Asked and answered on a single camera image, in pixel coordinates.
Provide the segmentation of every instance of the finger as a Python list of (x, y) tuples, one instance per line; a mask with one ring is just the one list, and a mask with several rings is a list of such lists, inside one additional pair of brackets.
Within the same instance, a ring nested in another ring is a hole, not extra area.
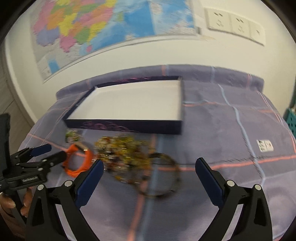
[(15, 218), (8, 216), (1, 208), (0, 208), (0, 215), (5, 220), (7, 226), (12, 231), (15, 236), (21, 237), (24, 239), (25, 236), (25, 229)]
[(25, 207), (30, 207), (32, 199), (33, 199), (32, 190), (30, 188), (27, 188), (27, 192), (24, 195), (24, 202), (23, 202), (24, 206)]
[(0, 195), (0, 205), (4, 208), (9, 208), (9, 209), (15, 208), (14, 201), (4, 193)]
[(28, 214), (29, 214), (29, 210), (30, 210), (30, 207), (23, 206), (20, 209), (20, 213), (27, 218), (28, 217)]

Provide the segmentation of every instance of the white wall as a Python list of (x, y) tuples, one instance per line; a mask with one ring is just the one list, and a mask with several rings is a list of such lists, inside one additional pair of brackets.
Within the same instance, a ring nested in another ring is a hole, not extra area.
[(30, 39), (25, 12), (6, 37), (9, 70), (16, 90), (34, 121), (55, 102), (55, 93), (72, 83), (119, 69), (159, 64), (202, 64), (248, 72), (264, 78), (264, 94), (281, 114), (289, 105), (296, 75), (296, 44), (279, 18), (260, 0), (192, 0), (195, 13), (212, 7), (260, 23), (266, 46), (250, 40), (209, 31), (196, 14), (204, 40), (163, 40), (120, 47), (79, 62), (43, 83)]

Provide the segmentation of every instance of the human hand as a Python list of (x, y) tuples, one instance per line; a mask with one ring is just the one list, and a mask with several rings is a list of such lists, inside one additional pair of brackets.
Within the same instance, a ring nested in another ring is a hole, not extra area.
[[(33, 199), (32, 187), (27, 188), (27, 192), (24, 195), (23, 204), (24, 206), (21, 208), (20, 212), (23, 216), (28, 217), (29, 209), (31, 206), (31, 202)], [(12, 208), (15, 208), (14, 201), (6, 194), (0, 194), (0, 214), (5, 220), (7, 226), (12, 231), (15, 236), (24, 238), (25, 237), (25, 227), (21, 225), (18, 220), (16, 220), (12, 215)]]

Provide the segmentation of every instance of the blue gripper pad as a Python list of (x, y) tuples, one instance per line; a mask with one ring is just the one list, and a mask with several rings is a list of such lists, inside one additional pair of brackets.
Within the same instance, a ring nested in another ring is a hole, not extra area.
[(224, 205), (223, 189), (212, 174), (211, 168), (203, 158), (198, 158), (195, 163), (195, 172), (198, 175), (207, 195), (213, 205), (219, 208)]
[(75, 179), (74, 182), (79, 183), (75, 196), (75, 205), (78, 209), (87, 204), (103, 173), (103, 162), (101, 160), (96, 160), (88, 171), (80, 173)]
[(43, 145), (43, 146), (39, 146), (39, 147), (35, 147), (30, 155), (31, 156), (40, 156), (44, 153), (47, 153), (47, 152), (50, 152), (52, 150), (52, 147), (50, 144), (46, 144), (46, 145)]

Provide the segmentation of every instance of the bed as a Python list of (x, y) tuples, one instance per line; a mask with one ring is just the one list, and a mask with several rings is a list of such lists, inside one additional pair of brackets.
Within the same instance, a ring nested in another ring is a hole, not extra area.
[[(102, 241), (194, 241), (211, 223), (218, 208), (213, 206), (195, 171), (197, 158), (223, 177), (240, 186), (260, 184), (266, 195), (273, 226), (273, 239), (279, 240), (296, 216), (296, 144), (288, 125), (271, 101), (262, 94), (263, 79), (248, 73), (198, 65), (161, 65), (120, 70), (67, 86), (57, 92), (56, 103), (31, 129), (20, 146), (49, 143), (50, 153), (66, 150), (66, 112), (97, 84), (129, 78), (181, 76), (184, 85), (184, 122), (181, 135), (140, 134), (160, 153), (174, 158), (181, 169), (181, 186), (165, 199), (145, 198), (126, 183), (105, 173), (89, 203), (81, 211)], [(91, 145), (116, 131), (82, 130)], [(273, 151), (262, 152), (257, 140), (269, 140)], [(77, 153), (73, 168), (83, 154)], [(153, 165), (150, 185), (158, 185), (170, 169)], [(61, 165), (52, 168), (47, 187), (73, 179)], [(224, 240), (228, 240), (238, 220), (234, 216)], [(66, 218), (61, 221), (70, 240), (75, 240)]]

